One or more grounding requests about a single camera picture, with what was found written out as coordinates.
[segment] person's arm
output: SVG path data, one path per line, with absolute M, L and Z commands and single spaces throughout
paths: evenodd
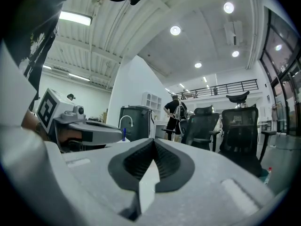
M 173 114 L 170 113 L 168 109 L 169 109 L 169 103 L 168 103 L 166 106 L 164 106 L 163 110 L 164 110 L 170 117 L 172 117 Z
M 30 111 L 28 110 L 22 121 L 22 127 L 36 132 L 38 123 L 39 123 L 39 119 L 37 117 L 35 117 L 33 114 L 31 114 Z M 39 136 L 44 141 L 48 141 L 47 133 L 42 126 L 39 128 Z M 59 130 L 58 130 L 59 142 L 63 143 L 64 141 L 68 140 L 69 138 L 81 139 L 82 138 L 81 132 L 78 130 L 59 128 Z

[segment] faucet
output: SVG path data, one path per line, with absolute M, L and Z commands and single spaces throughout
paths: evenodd
M 119 128 L 121 127 L 121 121 L 122 121 L 122 119 L 125 118 L 125 117 L 129 117 L 129 118 L 131 119 L 131 127 L 133 127 L 133 119 L 132 119 L 132 117 L 130 117 L 129 115 L 125 115 L 125 116 L 122 116 L 122 117 L 120 118 L 120 121 L 119 121 Z

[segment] black shorts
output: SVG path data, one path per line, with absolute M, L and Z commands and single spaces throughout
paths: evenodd
M 174 119 L 174 118 L 170 118 L 169 122 L 167 124 L 167 130 L 174 130 L 175 129 L 175 134 L 176 135 L 180 135 L 180 127 L 179 127 L 179 121 Z

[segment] white shelf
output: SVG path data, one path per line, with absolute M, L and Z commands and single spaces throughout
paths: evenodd
M 147 106 L 154 111 L 156 120 L 160 120 L 162 99 L 149 92 L 144 92 L 141 105 Z

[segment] air vent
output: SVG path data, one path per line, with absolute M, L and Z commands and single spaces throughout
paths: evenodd
M 224 25 L 227 44 L 239 46 L 243 42 L 243 25 L 241 21 L 228 22 Z

